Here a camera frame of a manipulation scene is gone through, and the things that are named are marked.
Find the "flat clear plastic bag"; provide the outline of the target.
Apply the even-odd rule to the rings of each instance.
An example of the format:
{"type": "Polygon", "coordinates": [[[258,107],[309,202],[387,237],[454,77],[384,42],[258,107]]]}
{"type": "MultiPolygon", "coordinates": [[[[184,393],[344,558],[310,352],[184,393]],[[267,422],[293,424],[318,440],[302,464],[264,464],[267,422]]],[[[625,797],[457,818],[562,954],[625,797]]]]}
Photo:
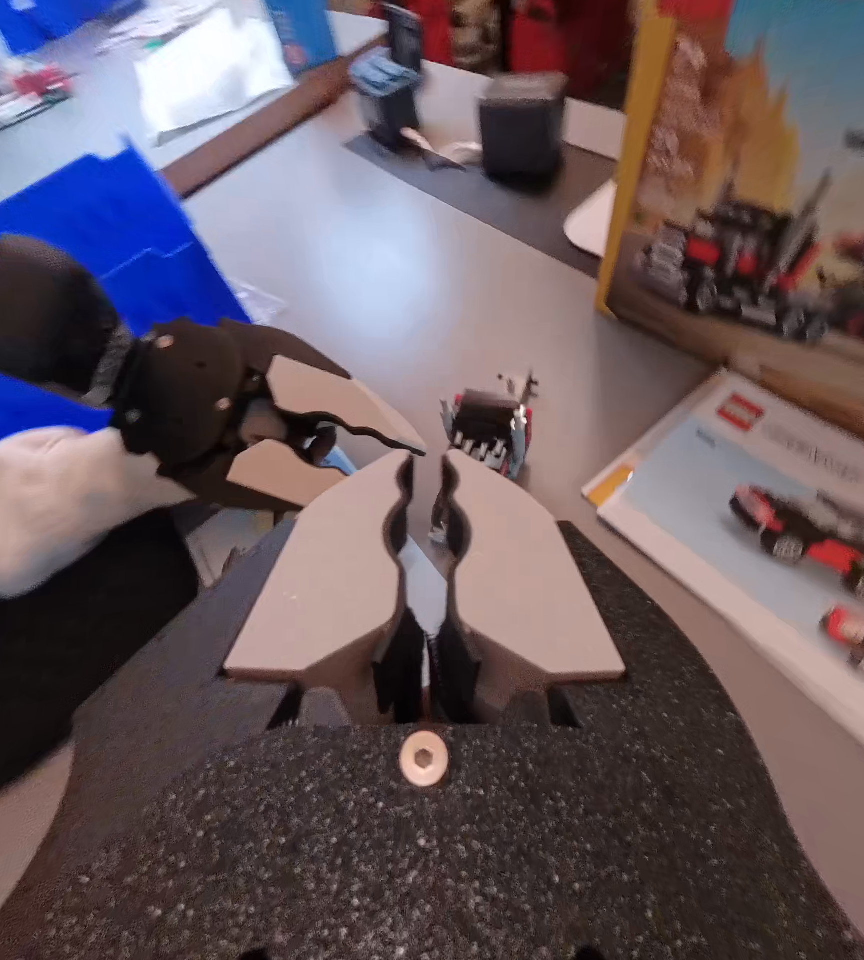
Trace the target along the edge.
{"type": "Polygon", "coordinates": [[[274,294],[235,278],[229,281],[229,286],[254,326],[274,328],[286,312],[287,303],[274,294]]]}

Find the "person's left hand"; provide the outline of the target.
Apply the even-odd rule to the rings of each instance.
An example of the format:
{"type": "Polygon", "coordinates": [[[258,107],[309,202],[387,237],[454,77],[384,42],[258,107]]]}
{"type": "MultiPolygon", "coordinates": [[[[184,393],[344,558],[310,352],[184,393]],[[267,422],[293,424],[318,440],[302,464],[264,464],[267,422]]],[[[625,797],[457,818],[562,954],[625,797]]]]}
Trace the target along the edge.
{"type": "Polygon", "coordinates": [[[335,448],[337,435],[338,430],[335,424],[329,422],[317,424],[300,447],[301,457],[316,468],[327,465],[330,454],[335,448]]]}

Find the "black wrist rest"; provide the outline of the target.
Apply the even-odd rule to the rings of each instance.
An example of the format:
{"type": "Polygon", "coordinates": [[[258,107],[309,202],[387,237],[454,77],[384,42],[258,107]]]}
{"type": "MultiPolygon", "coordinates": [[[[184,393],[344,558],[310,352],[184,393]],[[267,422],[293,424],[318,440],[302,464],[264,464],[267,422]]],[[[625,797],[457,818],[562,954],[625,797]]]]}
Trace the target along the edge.
{"type": "Polygon", "coordinates": [[[31,592],[0,599],[0,789],[70,736],[91,695],[197,597],[168,509],[112,530],[31,592]]]}

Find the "closed instruction booklets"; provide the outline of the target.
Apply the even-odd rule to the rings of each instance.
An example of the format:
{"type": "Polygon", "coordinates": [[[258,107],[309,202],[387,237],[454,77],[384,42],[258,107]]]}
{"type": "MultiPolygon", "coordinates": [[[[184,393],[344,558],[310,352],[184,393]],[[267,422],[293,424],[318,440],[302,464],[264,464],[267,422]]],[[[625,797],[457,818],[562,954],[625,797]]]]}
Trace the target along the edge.
{"type": "Polygon", "coordinates": [[[864,746],[864,440],[719,370],[582,494],[864,746]]]}

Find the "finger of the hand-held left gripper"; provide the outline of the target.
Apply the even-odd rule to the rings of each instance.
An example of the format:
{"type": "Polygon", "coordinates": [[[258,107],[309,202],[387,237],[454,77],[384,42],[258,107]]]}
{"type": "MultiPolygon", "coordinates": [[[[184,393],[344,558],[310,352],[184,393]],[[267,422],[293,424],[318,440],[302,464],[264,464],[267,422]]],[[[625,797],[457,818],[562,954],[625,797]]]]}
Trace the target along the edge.
{"type": "Polygon", "coordinates": [[[356,378],[277,356],[266,380],[273,405],[285,415],[340,426],[349,434],[377,439],[387,448],[426,455],[426,444],[416,428],[356,378]]]}
{"type": "Polygon", "coordinates": [[[337,467],[306,462],[283,442],[264,439],[233,458],[225,477],[223,505],[265,511],[301,510],[348,477],[337,467]]]}

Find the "clear plastic bags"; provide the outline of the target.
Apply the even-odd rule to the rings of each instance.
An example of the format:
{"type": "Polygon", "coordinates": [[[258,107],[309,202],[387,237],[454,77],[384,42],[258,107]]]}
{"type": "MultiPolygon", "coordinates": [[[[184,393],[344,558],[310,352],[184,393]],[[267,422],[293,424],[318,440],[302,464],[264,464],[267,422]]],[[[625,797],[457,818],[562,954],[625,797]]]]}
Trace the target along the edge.
{"type": "Polygon", "coordinates": [[[94,53],[104,111],[143,148],[217,132],[295,86],[263,2],[150,2],[94,53]]]}

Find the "blue plastic bin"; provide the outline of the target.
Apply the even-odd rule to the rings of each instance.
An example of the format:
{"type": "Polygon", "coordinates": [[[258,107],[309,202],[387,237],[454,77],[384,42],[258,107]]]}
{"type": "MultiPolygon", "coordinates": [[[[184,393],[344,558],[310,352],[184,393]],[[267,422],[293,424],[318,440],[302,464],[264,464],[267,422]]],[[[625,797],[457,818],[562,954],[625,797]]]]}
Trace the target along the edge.
{"type": "Polygon", "coordinates": [[[0,1],[0,34],[12,54],[34,53],[90,21],[117,23],[143,11],[145,1],[0,1]]]}
{"type": "MultiPolygon", "coordinates": [[[[204,326],[251,319],[178,199],[134,147],[88,154],[0,202],[0,235],[65,251],[98,279],[131,331],[187,317],[204,326]]],[[[94,432],[93,410],[0,374],[0,441],[53,426],[94,432]]]]}

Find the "small blue lego box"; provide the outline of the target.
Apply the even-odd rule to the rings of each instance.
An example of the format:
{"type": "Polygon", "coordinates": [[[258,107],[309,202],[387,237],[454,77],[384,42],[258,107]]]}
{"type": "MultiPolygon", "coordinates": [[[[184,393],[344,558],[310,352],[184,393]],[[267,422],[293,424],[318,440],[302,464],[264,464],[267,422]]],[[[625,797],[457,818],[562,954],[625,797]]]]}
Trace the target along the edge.
{"type": "Polygon", "coordinates": [[[339,51],[326,1],[264,1],[294,80],[336,61],[339,51]]]}

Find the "person's left forearm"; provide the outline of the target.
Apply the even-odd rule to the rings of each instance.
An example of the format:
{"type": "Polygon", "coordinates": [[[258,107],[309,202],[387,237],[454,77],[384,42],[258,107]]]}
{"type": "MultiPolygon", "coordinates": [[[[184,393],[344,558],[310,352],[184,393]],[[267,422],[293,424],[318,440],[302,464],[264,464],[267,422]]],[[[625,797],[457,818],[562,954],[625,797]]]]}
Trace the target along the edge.
{"type": "Polygon", "coordinates": [[[193,495],[121,433],[55,426],[0,440],[0,599],[30,593],[114,528],[193,495]]]}

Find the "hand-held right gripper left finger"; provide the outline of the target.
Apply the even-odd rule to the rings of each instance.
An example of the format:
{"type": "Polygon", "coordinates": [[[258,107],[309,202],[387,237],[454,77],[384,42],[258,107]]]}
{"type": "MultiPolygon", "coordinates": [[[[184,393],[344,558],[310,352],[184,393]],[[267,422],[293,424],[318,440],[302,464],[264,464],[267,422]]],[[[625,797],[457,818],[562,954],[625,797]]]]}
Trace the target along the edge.
{"type": "Polygon", "coordinates": [[[304,508],[223,663],[231,679],[333,690],[354,723],[423,719],[426,632],[402,550],[414,456],[395,450],[304,508]]]}

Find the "battery charger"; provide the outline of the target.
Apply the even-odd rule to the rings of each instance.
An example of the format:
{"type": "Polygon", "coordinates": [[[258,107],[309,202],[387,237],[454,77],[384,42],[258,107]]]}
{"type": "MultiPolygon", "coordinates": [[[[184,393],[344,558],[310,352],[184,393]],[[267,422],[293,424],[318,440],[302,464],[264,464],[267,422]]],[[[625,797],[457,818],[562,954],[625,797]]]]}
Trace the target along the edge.
{"type": "Polygon", "coordinates": [[[347,73],[370,135],[387,149],[400,149],[405,143],[403,132],[421,128],[416,99],[420,73],[379,48],[355,58],[347,73]]]}

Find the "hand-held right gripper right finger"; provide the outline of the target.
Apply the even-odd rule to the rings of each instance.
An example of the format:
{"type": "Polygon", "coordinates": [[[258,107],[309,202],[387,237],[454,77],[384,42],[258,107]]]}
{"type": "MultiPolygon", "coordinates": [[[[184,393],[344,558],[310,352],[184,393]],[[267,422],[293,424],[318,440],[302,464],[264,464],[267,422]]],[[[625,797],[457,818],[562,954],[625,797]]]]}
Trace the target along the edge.
{"type": "Polygon", "coordinates": [[[614,682],[626,665],[556,519],[461,451],[441,462],[451,555],[432,639],[432,698],[452,723],[488,723],[523,694],[614,682]]]}

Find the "black red lego truck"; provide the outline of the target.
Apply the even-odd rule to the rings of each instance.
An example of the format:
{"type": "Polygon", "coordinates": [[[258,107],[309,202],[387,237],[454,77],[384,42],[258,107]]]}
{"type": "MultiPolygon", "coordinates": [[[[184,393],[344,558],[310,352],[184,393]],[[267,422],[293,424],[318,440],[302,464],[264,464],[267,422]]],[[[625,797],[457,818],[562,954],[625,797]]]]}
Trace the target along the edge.
{"type": "Polygon", "coordinates": [[[497,390],[466,389],[440,402],[440,418],[450,450],[461,451],[517,485],[533,439],[531,403],[540,386],[534,371],[499,373],[497,390]]]}

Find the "red fabric item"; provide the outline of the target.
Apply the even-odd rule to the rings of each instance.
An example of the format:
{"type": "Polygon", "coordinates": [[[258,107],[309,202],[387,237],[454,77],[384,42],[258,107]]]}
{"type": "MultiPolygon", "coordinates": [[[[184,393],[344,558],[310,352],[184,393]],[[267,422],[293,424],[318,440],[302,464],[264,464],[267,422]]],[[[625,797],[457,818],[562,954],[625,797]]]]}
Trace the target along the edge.
{"type": "Polygon", "coordinates": [[[482,75],[557,72],[569,96],[618,98],[632,50],[632,2],[406,1],[426,61],[482,75]]]}

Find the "large lego set box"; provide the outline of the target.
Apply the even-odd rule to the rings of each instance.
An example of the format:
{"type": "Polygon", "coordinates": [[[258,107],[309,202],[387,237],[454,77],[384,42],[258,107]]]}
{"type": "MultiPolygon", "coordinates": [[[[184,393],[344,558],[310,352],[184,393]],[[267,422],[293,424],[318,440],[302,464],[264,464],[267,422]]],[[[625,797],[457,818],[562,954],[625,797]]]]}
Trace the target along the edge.
{"type": "Polygon", "coordinates": [[[864,438],[864,1],[636,15],[598,310],[864,438]]]}

